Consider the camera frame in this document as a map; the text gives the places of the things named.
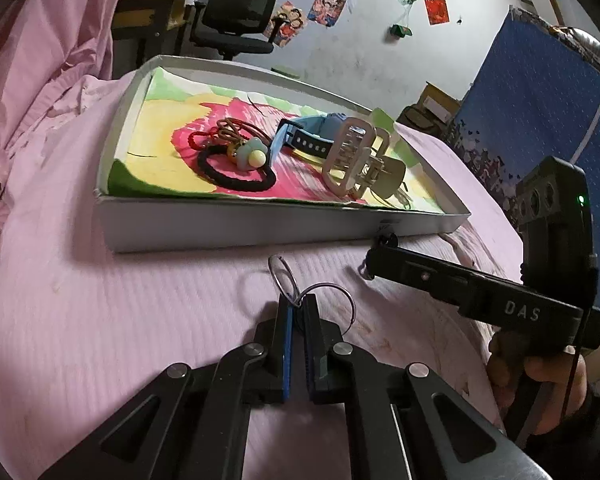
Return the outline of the right hand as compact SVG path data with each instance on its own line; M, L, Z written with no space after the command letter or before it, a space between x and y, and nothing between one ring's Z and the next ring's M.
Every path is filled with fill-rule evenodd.
M547 434L573 415L588 392L583 356L575 348L551 356L527 356L523 336L496 332L486 364L507 437Z

